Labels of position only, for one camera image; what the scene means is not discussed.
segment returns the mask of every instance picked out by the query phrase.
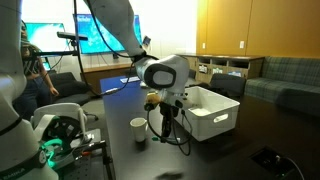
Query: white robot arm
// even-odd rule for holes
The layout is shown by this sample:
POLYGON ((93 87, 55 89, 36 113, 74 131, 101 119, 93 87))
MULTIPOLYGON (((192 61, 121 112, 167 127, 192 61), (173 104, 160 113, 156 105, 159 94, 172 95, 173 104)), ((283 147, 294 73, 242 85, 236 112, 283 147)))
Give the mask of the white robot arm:
POLYGON ((128 0, 85 0, 85 3, 132 57, 139 78, 149 87, 160 90, 162 101, 175 105, 177 98, 184 96, 188 61, 176 55, 160 60, 146 55, 134 35, 134 12, 128 0))
MULTIPOLYGON (((138 76, 162 92, 162 100, 181 104, 188 78, 188 62, 179 56, 154 60, 140 47, 133 31, 133 10, 128 0, 92 0, 87 5, 132 57, 138 76)), ((12 107, 26 79, 20 56, 21 0, 0 1, 0 179, 48 179, 58 175, 45 163, 45 155, 28 121, 12 107), (38 167, 30 165, 38 160, 38 167)))

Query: black tabletop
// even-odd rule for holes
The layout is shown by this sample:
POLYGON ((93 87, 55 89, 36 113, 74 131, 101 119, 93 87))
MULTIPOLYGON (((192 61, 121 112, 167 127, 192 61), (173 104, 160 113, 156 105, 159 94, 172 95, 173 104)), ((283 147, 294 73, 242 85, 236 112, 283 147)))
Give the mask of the black tabletop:
MULTIPOLYGON (((120 78, 101 80, 102 91, 121 87, 120 78)), ((136 117, 147 118, 143 105, 149 91, 142 89, 137 81, 103 98, 118 180, 276 179, 271 171, 253 160, 265 147, 294 160, 305 179, 320 177, 319 118, 252 97, 239 99, 234 130, 205 142, 192 139, 190 156, 185 156, 177 146, 153 141, 150 129, 146 141, 136 143, 129 122, 136 117)), ((151 111, 150 122, 160 133, 159 107, 151 111)), ((178 124, 177 127, 179 134, 182 128, 178 124)), ((297 170, 292 170, 284 179, 300 179, 300 176, 297 170)))

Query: shelving unit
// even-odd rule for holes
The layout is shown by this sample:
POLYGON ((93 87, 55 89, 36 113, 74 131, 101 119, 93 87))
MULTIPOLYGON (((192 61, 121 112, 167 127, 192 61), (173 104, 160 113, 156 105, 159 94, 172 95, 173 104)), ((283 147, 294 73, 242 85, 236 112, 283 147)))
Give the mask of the shelving unit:
POLYGON ((264 57, 179 54, 189 61, 190 69, 196 71, 196 80, 210 83, 212 74, 224 73, 246 79, 260 76, 264 57))

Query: chair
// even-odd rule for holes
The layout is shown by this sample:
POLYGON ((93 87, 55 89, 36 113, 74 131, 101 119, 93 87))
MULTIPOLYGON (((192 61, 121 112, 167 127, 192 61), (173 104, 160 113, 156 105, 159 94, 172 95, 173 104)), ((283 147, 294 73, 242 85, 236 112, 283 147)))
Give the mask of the chair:
MULTIPOLYGON (((50 79, 54 87, 59 91, 59 96, 53 98, 53 103, 76 103, 80 106, 88 103, 91 100, 88 92, 90 86, 86 83, 77 81, 71 72, 53 73, 50 74, 50 79)), ((93 116, 98 120, 98 116, 84 112, 87 116, 93 116)))
POLYGON ((196 78, 196 71, 193 69, 189 69, 189 78, 195 79, 196 78))
POLYGON ((241 97, 244 94, 246 79, 229 74, 215 73, 209 84, 200 83, 190 86, 200 86, 226 97, 241 97))

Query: paper cup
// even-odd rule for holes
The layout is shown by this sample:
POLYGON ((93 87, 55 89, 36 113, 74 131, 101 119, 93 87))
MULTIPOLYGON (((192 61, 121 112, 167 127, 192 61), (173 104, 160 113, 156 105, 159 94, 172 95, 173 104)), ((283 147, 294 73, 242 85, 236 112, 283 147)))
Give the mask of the paper cup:
POLYGON ((147 137, 148 123, 144 118, 134 118, 130 121, 132 135, 135 141, 142 142, 147 137))

